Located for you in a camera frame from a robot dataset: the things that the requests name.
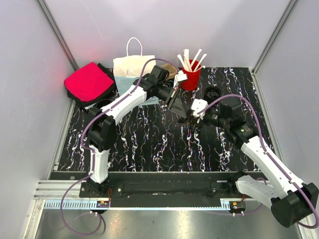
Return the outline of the black coffee cup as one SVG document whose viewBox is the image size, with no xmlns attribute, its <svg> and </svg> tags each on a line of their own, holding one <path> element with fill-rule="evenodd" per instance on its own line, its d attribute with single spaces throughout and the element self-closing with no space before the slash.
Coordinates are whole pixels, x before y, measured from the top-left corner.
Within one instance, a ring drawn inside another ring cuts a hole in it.
<svg viewBox="0 0 319 239">
<path fill-rule="evenodd" d="M 199 133 L 204 123 L 200 118 L 190 116 L 188 118 L 188 127 L 192 133 Z"/>
<path fill-rule="evenodd" d="M 111 104 L 113 101 L 109 100 L 109 99 L 102 99 L 100 100 L 95 106 L 98 108 L 98 109 L 101 109 L 109 104 Z"/>
</svg>

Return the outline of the brown pulp cup carrier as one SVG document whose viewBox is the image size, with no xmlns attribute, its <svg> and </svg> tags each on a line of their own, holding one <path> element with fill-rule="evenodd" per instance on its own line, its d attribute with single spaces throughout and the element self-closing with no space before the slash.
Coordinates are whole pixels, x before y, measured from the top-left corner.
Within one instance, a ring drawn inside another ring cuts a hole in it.
<svg viewBox="0 0 319 239">
<path fill-rule="evenodd" d="M 167 77 L 168 80 L 174 79 L 175 75 L 178 73 L 178 70 L 170 63 L 162 64 L 161 67 L 169 71 L 169 76 Z"/>
</svg>

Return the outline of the light blue paper bag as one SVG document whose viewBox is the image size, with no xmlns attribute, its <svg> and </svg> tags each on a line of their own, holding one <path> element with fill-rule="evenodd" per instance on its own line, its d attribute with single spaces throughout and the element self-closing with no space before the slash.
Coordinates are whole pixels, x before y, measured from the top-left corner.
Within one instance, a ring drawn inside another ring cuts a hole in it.
<svg viewBox="0 0 319 239">
<path fill-rule="evenodd" d="M 129 44 L 133 39 L 140 45 L 140 53 L 137 55 L 129 54 Z M 155 58 L 154 55 L 143 54 L 143 46 L 136 37 L 128 40 L 126 56 L 113 60 L 113 75 L 119 96 L 122 96 L 133 85 L 133 82 L 140 77 L 144 64 L 153 58 Z"/>
</svg>

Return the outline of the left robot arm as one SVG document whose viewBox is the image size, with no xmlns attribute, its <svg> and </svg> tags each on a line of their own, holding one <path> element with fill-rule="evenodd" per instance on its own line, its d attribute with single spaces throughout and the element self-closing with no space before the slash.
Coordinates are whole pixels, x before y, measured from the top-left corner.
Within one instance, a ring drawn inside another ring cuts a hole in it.
<svg viewBox="0 0 319 239">
<path fill-rule="evenodd" d="M 86 135 L 91 161 L 87 182 L 96 197 L 103 197 L 107 193 L 108 156 L 117 139 L 117 125 L 125 115 L 149 98 L 156 97 L 164 101 L 168 110 L 183 119 L 187 117 L 180 88 L 180 84 L 187 80 L 187 75 L 182 70 L 178 71 L 170 88 L 164 84 L 167 73 L 164 68 L 154 66 L 151 73 L 135 80 L 122 96 L 102 108 L 93 107 L 89 111 L 90 127 Z"/>
</svg>

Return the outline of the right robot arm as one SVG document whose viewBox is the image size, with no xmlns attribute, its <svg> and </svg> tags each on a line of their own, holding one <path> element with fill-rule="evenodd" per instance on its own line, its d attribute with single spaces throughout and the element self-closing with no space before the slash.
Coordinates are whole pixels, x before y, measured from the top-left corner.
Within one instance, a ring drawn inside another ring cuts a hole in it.
<svg viewBox="0 0 319 239">
<path fill-rule="evenodd" d="M 247 155 L 271 183 L 268 186 L 239 172 L 226 185 L 228 195 L 235 198 L 243 194 L 255 199 L 270 209 L 286 228 L 293 224 L 318 228 L 318 187 L 314 183 L 306 184 L 283 164 L 266 144 L 258 121 L 249 125 L 242 119 L 242 103 L 252 107 L 247 99 L 235 94 L 221 96 L 211 103 L 195 99 L 191 105 L 191 115 L 198 122 L 223 129 L 227 139 Z"/>
</svg>

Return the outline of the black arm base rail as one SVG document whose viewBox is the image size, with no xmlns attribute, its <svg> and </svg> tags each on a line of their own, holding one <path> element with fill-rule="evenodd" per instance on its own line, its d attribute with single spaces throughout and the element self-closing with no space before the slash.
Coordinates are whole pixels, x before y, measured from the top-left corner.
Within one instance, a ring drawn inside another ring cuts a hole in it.
<svg viewBox="0 0 319 239">
<path fill-rule="evenodd" d="M 220 199 L 242 199 L 234 172 L 110 172 L 101 185 L 83 182 L 81 198 L 111 197 L 111 207 L 132 209 L 204 209 Z"/>
</svg>

